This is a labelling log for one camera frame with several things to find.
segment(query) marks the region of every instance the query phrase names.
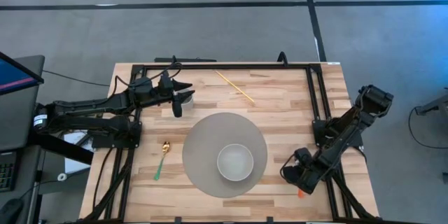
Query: gold spoon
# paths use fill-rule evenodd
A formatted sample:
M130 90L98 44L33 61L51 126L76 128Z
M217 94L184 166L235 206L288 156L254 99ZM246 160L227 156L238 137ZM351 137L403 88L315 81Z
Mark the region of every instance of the gold spoon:
M155 181L159 180L159 178L160 178L160 172L162 171L163 160L165 159L165 155L168 153L170 147L171 146L169 145L168 141L163 143L163 146L162 146L163 156L162 156L162 160L160 161L159 168L157 168L157 173L154 175Z

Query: chopstick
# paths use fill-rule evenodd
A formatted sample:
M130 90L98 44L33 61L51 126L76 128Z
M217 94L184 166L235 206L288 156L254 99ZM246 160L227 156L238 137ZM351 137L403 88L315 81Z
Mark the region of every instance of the chopstick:
M219 76L221 76L221 78L224 79L224 81L227 81L229 84L231 84L236 90L240 91L245 97L247 97L247 99L250 99L251 102L253 102L255 104L255 101L250 98L245 92L243 92L243 90L240 90L239 87L237 87L235 84L233 84L230 80L228 80L226 77L224 77L224 75L222 75L220 72L218 72L217 70L215 70L215 72L217 74L219 74Z

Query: monitor screen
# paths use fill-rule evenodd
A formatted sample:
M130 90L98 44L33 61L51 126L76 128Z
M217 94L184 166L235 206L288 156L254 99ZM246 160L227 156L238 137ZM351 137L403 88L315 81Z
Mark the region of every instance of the monitor screen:
M41 78L0 53L0 95L41 84Z

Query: wooden table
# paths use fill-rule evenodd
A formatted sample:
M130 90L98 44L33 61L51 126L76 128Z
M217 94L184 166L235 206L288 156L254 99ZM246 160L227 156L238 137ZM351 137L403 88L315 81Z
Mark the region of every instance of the wooden table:
M322 63L321 66L332 116L341 116L351 107L342 68L338 64ZM132 64L116 64L113 75L129 80L131 68ZM148 76L158 72L150 71ZM171 104L142 111L141 145L135 150L125 221L172 222L176 216L182 217L183 221L265 221L267 216L273 216L275 221L331 220L325 183L320 182L312 195L299 198L298 189L279 175L280 167L295 149L308 147L311 152L316 150L311 126L314 116L305 70L220 72L251 96L255 105L213 70L182 70L175 79L193 84L196 90L194 109L184 111L182 118L173 117ZM316 76L314 85L318 105L322 109ZM124 89L124 85L119 85L117 91ZM237 113L255 123L264 135L268 150L266 170L258 184L244 195L230 199L212 197L198 190L188 179L182 164L183 141L190 128L202 118L219 112ZM154 181L164 141L170 141L172 149L164 160L161 179ZM92 210L93 192L106 152L106 149L101 149L94 154L80 218ZM109 187L114 152L106 162L97 202ZM377 216L363 156L350 148L342 156L342 164L348 187L358 201ZM343 216L336 185L335 191L339 214ZM119 189L115 194L112 217L117 216L120 196Z

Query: gray placemat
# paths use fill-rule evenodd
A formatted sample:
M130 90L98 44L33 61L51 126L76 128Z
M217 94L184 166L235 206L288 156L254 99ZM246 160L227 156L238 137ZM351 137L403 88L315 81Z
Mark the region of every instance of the gray placemat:
M229 144L244 145L252 153L253 171L243 181L229 181L218 171L218 154ZM261 179L267 147L260 130L250 120L233 113L216 113L190 130L183 145L182 161L188 178L198 189L214 197L229 198L242 195Z

